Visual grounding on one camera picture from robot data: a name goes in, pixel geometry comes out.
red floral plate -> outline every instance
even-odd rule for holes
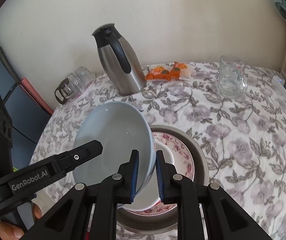
[[[172,152],[174,157],[174,165],[177,173],[183,174],[191,180],[194,179],[194,163],[193,158],[181,140],[177,139],[175,136],[163,133],[163,132],[153,132],[153,137],[155,141],[159,141],[165,144]],[[153,207],[144,211],[130,211],[128,212],[141,216],[157,216],[166,213],[176,207],[176,204],[164,205],[161,201],[155,204]]]

round metal tray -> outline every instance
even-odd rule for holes
[[[151,125],[153,132],[169,133],[180,139],[190,150],[193,157],[195,175],[194,182],[201,185],[209,184],[209,168],[205,155],[197,142],[179,129],[165,125]],[[174,208],[157,216],[140,216],[126,211],[124,208],[117,210],[117,224],[134,233],[161,234],[177,228],[178,211]]]

floral tablecloth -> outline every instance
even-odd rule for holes
[[[206,156],[210,182],[219,183],[273,239],[286,239],[286,102],[271,83],[277,72],[247,66],[247,93],[229,99],[217,92],[217,63],[186,64],[193,68],[191,80],[148,81],[142,92],[127,97],[118,95],[105,74],[97,76],[77,100],[56,108],[31,163],[72,149],[82,122],[102,103],[125,101],[149,124],[193,137]],[[45,191],[58,201],[74,184],[70,172]],[[173,240],[177,230],[144,236],[118,226],[117,238]]]

human hand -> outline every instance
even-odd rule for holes
[[[41,209],[33,203],[33,213],[36,219],[42,217]],[[0,221],[0,237],[2,240],[18,240],[24,235],[21,228],[11,225],[7,222]]]

glass mug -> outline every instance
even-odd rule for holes
[[[88,87],[91,84],[91,82],[95,79],[94,74],[92,74],[87,68],[82,66],[78,67],[74,73],[85,85],[85,87]]]
[[[66,77],[68,78],[69,81],[71,81],[71,80],[76,78],[76,76],[75,76],[75,74],[73,72],[69,73]]]
[[[220,59],[217,88],[221,94],[234,98],[247,91],[247,80],[244,77],[245,64],[240,58],[223,55]]]
[[[63,99],[60,99],[56,92],[59,92],[61,94],[61,96],[63,97]],[[65,78],[60,84],[59,86],[56,88],[54,95],[56,97],[56,100],[61,104],[65,104],[67,102],[67,100],[69,98],[72,98],[72,96],[74,95],[74,89],[72,87],[72,85],[69,82],[68,78]]]
[[[79,95],[82,94],[86,87],[84,83],[79,78],[74,78],[70,81],[71,86],[73,87],[74,91]]]

